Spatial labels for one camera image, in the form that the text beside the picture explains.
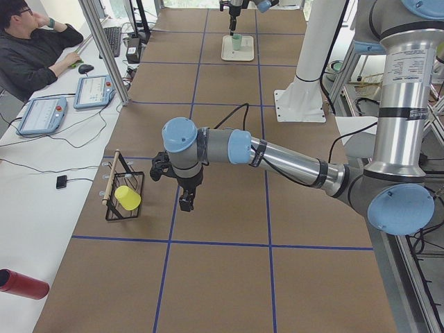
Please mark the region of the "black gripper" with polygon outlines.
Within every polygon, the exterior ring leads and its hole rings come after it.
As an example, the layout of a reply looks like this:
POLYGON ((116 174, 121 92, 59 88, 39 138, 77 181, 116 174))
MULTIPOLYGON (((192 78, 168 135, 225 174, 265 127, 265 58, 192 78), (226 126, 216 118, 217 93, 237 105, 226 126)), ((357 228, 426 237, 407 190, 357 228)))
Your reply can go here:
POLYGON ((240 16, 242 9, 247 9, 249 0, 225 0, 219 1, 220 11, 223 11, 225 7, 229 8, 230 23, 229 30, 230 35, 234 35, 237 27, 237 17, 240 16))
POLYGON ((194 196, 196 188, 203 182, 203 172, 199 171, 190 178, 176 177, 178 184, 183 188, 182 196, 179 198, 180 210, 183 212, 191 212, 194 210, 194 196))

